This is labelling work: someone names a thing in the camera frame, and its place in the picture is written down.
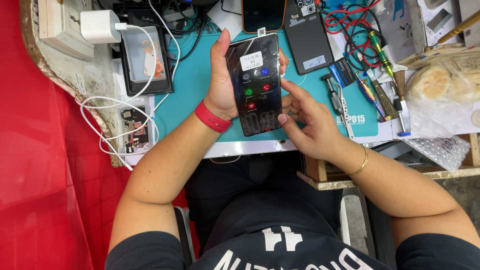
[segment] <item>phone screen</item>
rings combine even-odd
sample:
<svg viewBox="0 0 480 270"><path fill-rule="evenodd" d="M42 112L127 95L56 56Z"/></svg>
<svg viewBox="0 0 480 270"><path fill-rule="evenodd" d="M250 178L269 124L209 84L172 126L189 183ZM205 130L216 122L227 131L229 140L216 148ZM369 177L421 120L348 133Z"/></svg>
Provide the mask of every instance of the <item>phone screen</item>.
<svg viewBox="0 0 480 270"><path fill-rule="evenodd" d="M282 28L285 3L286 0L243 0L243 30L247 33L256 33L263 27L266 31Z"/></svg>
<svg viewBox="0 0 480 270"><path fill-rule="evenodd" d="M282 113L277 34L230 44L227 65L243 134L251 136L280 128Z"/></svg>

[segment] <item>qr code sticker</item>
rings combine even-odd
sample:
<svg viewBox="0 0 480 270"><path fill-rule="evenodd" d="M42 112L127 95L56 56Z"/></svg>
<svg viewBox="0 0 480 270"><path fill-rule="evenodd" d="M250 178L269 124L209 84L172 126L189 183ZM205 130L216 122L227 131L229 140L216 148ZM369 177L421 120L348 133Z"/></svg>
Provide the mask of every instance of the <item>qr code sticker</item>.
<svg viewBox="0 0 480 270"><path fill-rule="evenodd" d="M265 36L265 27L258 29L258 36Z"/></svg>

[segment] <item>white charging cable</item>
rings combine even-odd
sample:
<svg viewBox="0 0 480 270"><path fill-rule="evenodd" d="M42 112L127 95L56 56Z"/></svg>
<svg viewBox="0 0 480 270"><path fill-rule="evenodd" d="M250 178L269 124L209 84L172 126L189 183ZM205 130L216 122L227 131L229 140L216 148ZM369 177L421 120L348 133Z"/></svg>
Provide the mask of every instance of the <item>white charging cable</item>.
<svg viewBox="0 0 480 270"><path fill-rule="evenodd" d="M175 39L175 37L173 36L172 32L170 31L170 29L168 28L167 24L164 22L164 20L162 19L162 17L158 14L158 12L154 9L154 7L152 6L152 3L150 0L148 0L148 3L150 4L150 7L152 8L152 10L155 12L155 14L159 17L160 21L162 22L162 24L165 26L165 28L167 29L168 33L171 35L171 38L173 39L173 41L175 42L175 44L177 45L177 48L178 48L178 57L177 57L177 61L176 61L176 64L175 64L175 67L173 68L173 72L172 72L172 82L173 82L173 78L175 76L175 71L177 70L177 66L179 64L179 61L180 61L180 46L177 42L177 40ZM157 51L155 49L155 45L153 43L153 40L152 40L152 37L148 34L147 31L145 31L145 29L139 27L139 26L135 26L135 25L128 25L126 23L116 23L115 24L115 29L116 30L127 30L128 28L137 28L137 29L140 29L142 30L148 37L149 41L151 42L152 44L152 47L154 48L153 49L153 55L154 55L154 59L157 58ZM98 134L98 136L100 137L100 141L98 143L100 149L105 152L105 153L108 153L108 154L112 154L112 155L116 155L120 161L131 171L133 170L133 168L122 158L123 156L130 156L130 155L139 155L139 154L143 154L143 153L146 153L148 150L144 150L144 151L137 151L137 152L134 152L134 153L118 153L116 151L116 149L112 146L112 144L109 142L109 140L112 140L112 139L116 139L116 138L119 138L119 137L122 137L124 135L127 135L127 134L131 134L131 133L134 133L136 131L139 131L141 130L143 127L145 127L145 125L148 123L148 121L150 121L155 130L156 130L156 133L157 133L157 136L156 136L156 140L155 140L155 143L157 143L160 139L160 133L159 133L159 130L158 130L158 127L157 125L155 124L155 121L152 119L152 116L154 115L155 113L155 110L160 106L160 104L162 104L162 102L169 96L170 93L167 93L163 99L155 106L155 108L152 110L152 112L150 113L150 115L146 114L145 112L143 112L141 109L129 104L128 102L133 100L134 98L138 97L139 95L141 95L146 89L147 87L150 85L150 83L152 82L152 79L155 75L155 69L156 69L156 61L154 61L154 68L152 70L152 74L150 75L150 78L148 79L148 82L146 83L146 85L143 87L143 89L138 92L135 96L131 97L131 98L128 98L126 99L125 101L121 101L121 100L118 100L118 99L114 99L114 98L108 98L108 97L104 97L104 96L93 96L93 97L89 97L87 99L85 99L82 103L79 103L80 104L80 112L83 116L83 118L85 119L85 121L87 122L87 124L95 131L95 133ZM114 104L114 105L108 105L108 106L87 106L86 103L92 99L106 99L106 100L112 100L114 102L118 102L117 104ZM120 106L120 105L126 105L126 106L129 106L133 109L136 109L137 111L139 111L140 113L142 113L143 115L146 116L146 121L142 124L142 126L140 126L139 128L133 130L133 131L129 131L129 132L125 132L123 134L120 134L118 136L115 136L115 137L110 137L110 138L105 138L99 131L96 130L96 128L92 125L92 123L87 119L86 115L85 115L85 112L84 112L84 108L87 108L87 109L107 109L107 108L113 108L113 107L117 107L117 106ZM113 152L109 152L109 151L106 151L102 148L101 146L101 142L104 141L112 150Z"/></svg>

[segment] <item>black t-shirt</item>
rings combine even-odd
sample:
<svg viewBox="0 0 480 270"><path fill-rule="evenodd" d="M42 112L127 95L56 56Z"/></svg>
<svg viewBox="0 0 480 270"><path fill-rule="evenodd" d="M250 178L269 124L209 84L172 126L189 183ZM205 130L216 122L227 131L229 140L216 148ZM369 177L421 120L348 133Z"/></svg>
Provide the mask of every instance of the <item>black t-shirt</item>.
<svg viewBox="0 0 480 270"><path fill-rule="evenodd" d="M419 234L396 251L402 269L480 269L480 249L443 234ZM131 236L107 256L107 270L185 270L180 242L164 232ZM302 199L281 191L250 192L223 210L205 253L190 270L389 269L336 238Z"/></svg>

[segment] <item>gold bracelet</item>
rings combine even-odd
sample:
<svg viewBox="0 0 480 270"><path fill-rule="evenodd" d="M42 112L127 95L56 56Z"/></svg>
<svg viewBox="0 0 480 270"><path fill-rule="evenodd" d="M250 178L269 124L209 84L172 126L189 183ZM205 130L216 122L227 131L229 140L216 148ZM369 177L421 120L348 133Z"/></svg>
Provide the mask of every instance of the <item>gold bracelet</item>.
<svg viewBox="0 0 480 270"><path fill-rule="evenodd" d="M352 174L347 173L349 176L357 175L357 174L361 173L361 171L363 171L363 169L365 169L365 165L367 165L367 161L368 161L368 148L366 148L365 146L363 148L365 148L365 161L363 162L363 165L361 166L360 170L358 170L356 173L352 173Z"/></svg>

